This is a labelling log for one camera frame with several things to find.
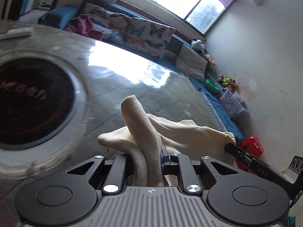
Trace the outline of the cream beige garment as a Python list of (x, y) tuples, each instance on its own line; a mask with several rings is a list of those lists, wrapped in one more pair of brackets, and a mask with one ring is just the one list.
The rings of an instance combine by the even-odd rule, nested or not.
[(161, 171), (160, 153), (165, 146), (169, 153), (181, 153), (192, 160), (210, 156), (231, 166), (235, 159), (225, 152), (226, 144), (236, 144), (234, 134), (206, 126), (193, 120), (170, 121), (147, 114), (132, 95), (121, 103), (125, 126), (98, 136), (98, 144), (131, 156), (134, 163), (133, 186), (163, 187), (175, 182)]

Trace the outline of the butterfly pillow left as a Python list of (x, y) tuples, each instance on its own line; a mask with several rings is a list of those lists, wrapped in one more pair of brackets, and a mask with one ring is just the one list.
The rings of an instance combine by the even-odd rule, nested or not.
[(128, 15), (112, 12), (91, 3), (85, 3), (81, 14), (90, 17), (93, 28), (101, 31), (104, 40), (124, 44), (124, 34), (131, 19)]

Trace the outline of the blue sectional sofa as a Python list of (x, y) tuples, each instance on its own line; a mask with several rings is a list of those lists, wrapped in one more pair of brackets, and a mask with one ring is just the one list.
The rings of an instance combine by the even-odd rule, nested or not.
[(206, 95), (225, 128), (235, 135), (236, 142), (245, 139), (239, 124), (232, 120), (218, 100), (223, 89), (215, 91), (219, 84), (215, 80), (211, 59), (176, 35), (174, 28), (102, 0), (83, 0), (78, 8), (72, 5), (57, 7), (42, 15), (38, 23), (72, 31), (68, 23), (82, 15), (87, 15), (93, 28), (103, 33), (104, 42), (187, 76), (194, 88)]

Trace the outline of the grey cushion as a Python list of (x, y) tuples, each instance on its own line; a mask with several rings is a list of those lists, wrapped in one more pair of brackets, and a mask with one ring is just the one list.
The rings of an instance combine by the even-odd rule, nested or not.
[(208, 62), (189, 46), (182, 45), (175, 64), (176, 68), (184, 74), (199, 82), (205, 82), (205, 70)]

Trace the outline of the white black plush toy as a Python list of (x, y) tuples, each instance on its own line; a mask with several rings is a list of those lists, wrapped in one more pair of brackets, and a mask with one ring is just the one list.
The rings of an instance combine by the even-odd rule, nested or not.
[(205, 51), (205, 45), (202, 44), (200, 39), (192, 40), (191, 46), (197, 51)]

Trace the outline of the grey remote control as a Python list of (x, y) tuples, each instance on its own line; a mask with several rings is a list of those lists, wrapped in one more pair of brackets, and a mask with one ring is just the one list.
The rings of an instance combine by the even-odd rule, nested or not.
[(1, 32), (0, 40), (27, 37), (27, 36), (31, 36), (33, 32), (34, 32), (34, 27), (10, 29), (8, 31)]

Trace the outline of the clear plastic storage box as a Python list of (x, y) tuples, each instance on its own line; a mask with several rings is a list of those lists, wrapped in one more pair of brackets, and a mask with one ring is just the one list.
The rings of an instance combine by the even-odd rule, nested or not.
[(236, 94), (232, 93), (229, 89), (224, 91), (219, 98), (219, 102), (233, 120), (237, 120), (249, 114), (249, 111), (242, 105), (238, 98), (236, 98)]

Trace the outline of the round black induction cooktop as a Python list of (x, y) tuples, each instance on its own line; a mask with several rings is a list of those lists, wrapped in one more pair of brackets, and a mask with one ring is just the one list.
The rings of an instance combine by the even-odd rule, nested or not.
[(90, 112), (80, 72), (67, 60), (30, 49), (1, 53), (1, 178), (55, 168), (79, 145)]

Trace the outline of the butterfly pillow right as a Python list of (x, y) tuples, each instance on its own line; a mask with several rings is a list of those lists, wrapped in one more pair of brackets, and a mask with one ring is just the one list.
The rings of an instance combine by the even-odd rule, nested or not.
[(131, 18), (126, 33), (126, 46), (163, 58), (175, 28), (146, 19)]

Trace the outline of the pink magenta cloth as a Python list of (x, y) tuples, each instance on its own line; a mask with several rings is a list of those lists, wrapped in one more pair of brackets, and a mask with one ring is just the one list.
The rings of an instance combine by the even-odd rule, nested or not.
[(104, 33), (96, 30), (90, 20), (89, 15), (81, 14), (80, 16), (71, 19), (64, 29), (65, 31), (76, 33), (94, 40), (102, 40)]

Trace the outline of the butterfly pillow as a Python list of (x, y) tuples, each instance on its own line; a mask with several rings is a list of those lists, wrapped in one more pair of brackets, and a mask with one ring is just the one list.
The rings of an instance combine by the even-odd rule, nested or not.
[(175, 28), (146, 19), (131, 18), (126, 33), (126, 46), (163, 58)]
[(124, 34), (131, 19), (128, 15), (112, 12), (91, 3), (85, 3), (81, 14), (90, 17), (93, 28), (101, 31), (104, 40), (124, 44)]

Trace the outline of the green plastic bowl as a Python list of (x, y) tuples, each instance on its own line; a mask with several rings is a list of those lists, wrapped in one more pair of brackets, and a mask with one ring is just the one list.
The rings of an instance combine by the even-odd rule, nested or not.
[(208, 89), (209, 92), (211, 93), (219, 93), (220, 88), (210, 79), (206, 79), (204, 83), (205, 87)]

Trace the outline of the colourful plush toys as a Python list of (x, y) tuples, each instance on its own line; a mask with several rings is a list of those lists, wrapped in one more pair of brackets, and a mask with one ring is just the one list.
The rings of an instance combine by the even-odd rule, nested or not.
[(238, 87), (236, 80), (231, 77), (226, 77), (223, 74), (218, 77), (217, 81), (225, 88), (228, 88), (230, 91), (235, 91)]

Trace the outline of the red plastic stool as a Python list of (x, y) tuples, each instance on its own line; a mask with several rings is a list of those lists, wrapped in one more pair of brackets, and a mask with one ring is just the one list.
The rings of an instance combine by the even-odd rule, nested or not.
[(246, 138), (239, 144), (239, 147), (257, 158), (265, 152), (256, 136)]

